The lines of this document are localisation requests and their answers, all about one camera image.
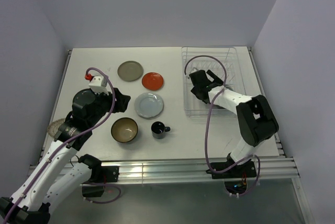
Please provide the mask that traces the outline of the beige interior dark bowl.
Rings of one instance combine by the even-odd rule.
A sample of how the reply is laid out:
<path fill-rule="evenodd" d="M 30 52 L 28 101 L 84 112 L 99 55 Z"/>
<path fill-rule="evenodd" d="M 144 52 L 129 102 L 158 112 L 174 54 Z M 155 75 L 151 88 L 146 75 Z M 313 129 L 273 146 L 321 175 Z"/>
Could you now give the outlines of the beige interior dark bowl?
<path fill-rule="evenodd" d="M 138 132 L 137 123 L 129 117 L 116 120 L 111 127 L 111 136 L 119 143 L 131 142 L 136 138 Z"/>

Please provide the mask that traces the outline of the blue ceramic bowl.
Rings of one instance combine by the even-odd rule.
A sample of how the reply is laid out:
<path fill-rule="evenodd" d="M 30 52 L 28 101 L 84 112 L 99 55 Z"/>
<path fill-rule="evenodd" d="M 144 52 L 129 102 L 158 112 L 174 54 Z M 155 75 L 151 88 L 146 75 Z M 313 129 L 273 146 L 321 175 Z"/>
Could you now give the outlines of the blue ceramic bowl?
<path fill-rule="evenodd" d="M 228 85 L 228 84 L 226 84 L 225 85 L 225 89 L 228 89 L 228 90 L 231 90 L 231 91 L 234 91 L 234 89 L 230 86 L 230 85 Z"/>

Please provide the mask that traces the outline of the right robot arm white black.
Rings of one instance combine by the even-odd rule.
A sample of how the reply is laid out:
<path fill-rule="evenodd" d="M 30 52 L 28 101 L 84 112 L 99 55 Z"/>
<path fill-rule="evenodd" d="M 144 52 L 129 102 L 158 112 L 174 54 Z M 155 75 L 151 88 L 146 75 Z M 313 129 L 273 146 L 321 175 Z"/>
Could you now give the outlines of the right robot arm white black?
<path fill-rule="evenodd" d="M 239 176 L 245 169 L 244 163 L 255 156 L 261 143 L 279 130 L 274 113 L 263 95 L 248 96 L 226 88 L 224 81 L 212 71 L 198 70 L 189 75 L 193 88 L 191 93 L 209 105 L 205 128 L 205 160 L 211 171 L 208 155 L 208 134 L 214 106 L 222 107 L 237 116 L 241 139 L 229 153 L 227 172 Z"/>

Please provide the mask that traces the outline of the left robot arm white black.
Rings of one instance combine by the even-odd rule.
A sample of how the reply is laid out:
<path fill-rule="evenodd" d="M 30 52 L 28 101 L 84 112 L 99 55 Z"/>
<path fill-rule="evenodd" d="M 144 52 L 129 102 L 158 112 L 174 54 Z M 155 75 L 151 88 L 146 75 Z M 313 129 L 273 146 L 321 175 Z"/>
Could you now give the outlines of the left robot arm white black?
<path fill-rule="evenodd" d="M 131 97 L 117 88 L 94 93 L 90 88 L 75 94 L 72 110 L 58 128 L 47 154 L 30 177 L 11 197 L 1 198 L 1 216 L 5 223 L 48 223 L 51 212 L 82 183 L 103 181 L 102 162 L 89 155 L 81 156 L 70 172 L 59 181 L 57 176 L 76 156 L 110 114 L 124 113 Z"/>

